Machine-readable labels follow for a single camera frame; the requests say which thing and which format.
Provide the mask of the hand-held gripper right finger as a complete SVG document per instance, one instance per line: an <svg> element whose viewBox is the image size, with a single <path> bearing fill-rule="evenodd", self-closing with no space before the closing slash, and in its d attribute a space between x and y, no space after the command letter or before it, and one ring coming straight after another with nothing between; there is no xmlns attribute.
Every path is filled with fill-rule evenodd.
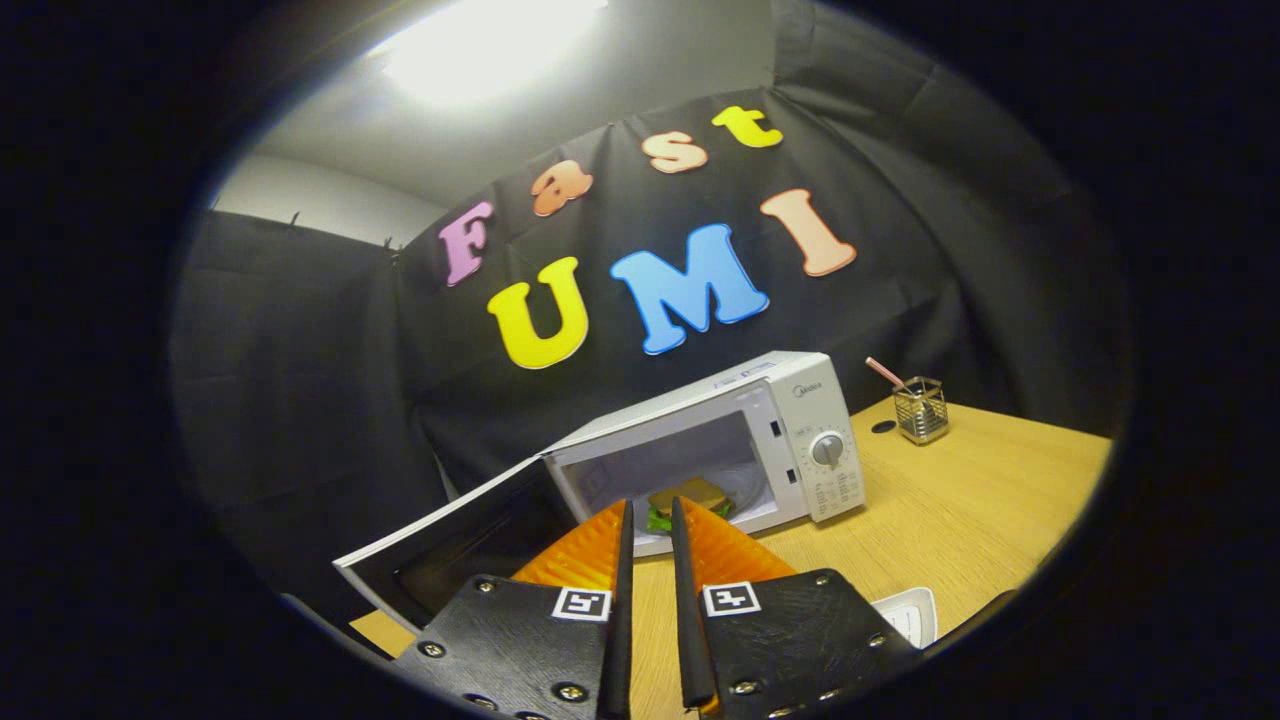
<svg viewBox="0 0 1280 720"><path fill-rule="evenodd" d="M922 661L838 571L797 571L691 498L671 538L682 701L703 719L815 719Z"/></svg>

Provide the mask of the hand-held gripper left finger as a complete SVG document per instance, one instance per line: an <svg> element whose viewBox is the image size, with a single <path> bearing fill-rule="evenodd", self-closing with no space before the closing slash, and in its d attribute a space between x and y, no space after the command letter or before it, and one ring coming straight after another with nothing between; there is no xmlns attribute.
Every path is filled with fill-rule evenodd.
<svg viewBox="0 0 1280 720"><path fill-rule="evenodd" d="M474 712L630 715L634 505L611 505L512 578L479 574L417 633L396 673Z"/></svg>

